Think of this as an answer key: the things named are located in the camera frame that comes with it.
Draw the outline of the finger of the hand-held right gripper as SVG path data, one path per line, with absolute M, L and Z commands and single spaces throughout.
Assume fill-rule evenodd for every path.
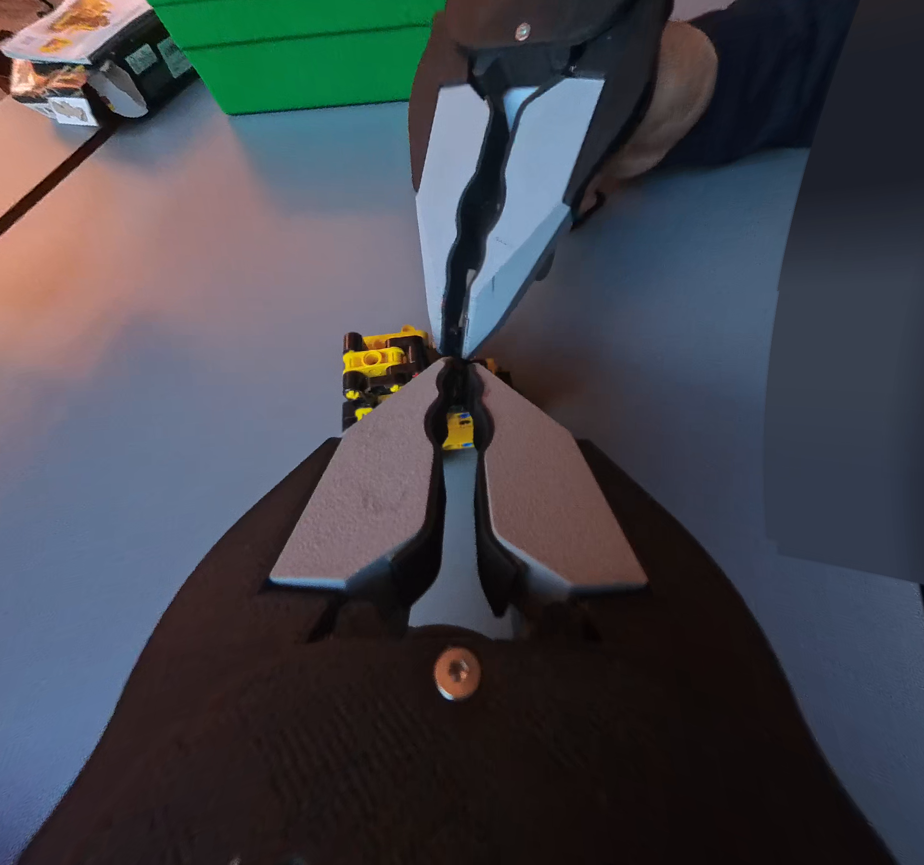
M 449 258 L 459 230 L 459 206 L 478 170 L 491 110 L 468 84 L 437 97 L 416 209 L 427 310 L 435 343 L 445 341 Z
M 502 162 L 500 217 L 468 290 L 464 358 L 473 358 L 534 282 L 570 217 L 565 192 L 604 80 L 567 77 L 502 94 L 510 139 Z

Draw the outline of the person's right hand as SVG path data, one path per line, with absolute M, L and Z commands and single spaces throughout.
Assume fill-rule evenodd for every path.
M 627 143 L 591 181 L 579 215 L 591 214 L 619 186 L 649 173 L 699 122 L 709 106 L 718 75 L 710 39 L 686 22 L 664 27 L 649 108 Z

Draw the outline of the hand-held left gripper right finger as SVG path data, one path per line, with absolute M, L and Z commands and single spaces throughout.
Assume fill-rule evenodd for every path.
M 644 591 L 649 578 L 576 439 L 484 365 L 467 368 L 479 581 L 492 613 Z

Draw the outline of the green plastic bin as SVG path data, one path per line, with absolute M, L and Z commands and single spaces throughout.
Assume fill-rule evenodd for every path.
M 229 116 L 407 101 L 446 0 L 146 0 Z

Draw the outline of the yellow black lego model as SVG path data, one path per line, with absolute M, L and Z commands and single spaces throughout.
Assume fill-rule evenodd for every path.
M 344 334 L 342 353 L 341 436 L 397 394 L 444 356 L 422 329 L 405 325 L 379 335 Z M 511 373 L 494 359 L 475 359 L 506 386 L 514 387 Z M 443 453 L 474 449 L 474 421 L 462 391 L 448 404 Z

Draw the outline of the white yellow instruction booklet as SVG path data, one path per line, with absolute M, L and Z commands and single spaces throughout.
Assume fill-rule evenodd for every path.
M 11 60 L 90 65 L 154 12 L 146 0 L 64 0 L 2 43 Z

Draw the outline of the black lego set box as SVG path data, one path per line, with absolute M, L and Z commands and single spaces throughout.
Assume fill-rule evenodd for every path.
M 10 97 L 53 122 L 99 128 L 147 118 L 197 79 L 153 11 L 111 38 L 90 63 L 10 58 Z

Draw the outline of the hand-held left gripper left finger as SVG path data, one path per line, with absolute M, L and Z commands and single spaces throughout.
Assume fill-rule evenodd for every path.
M 269 573 L 275 586 L 407 617 L 441 569 L 443 443 L 456 364 L 439 359 L 336 441 Z

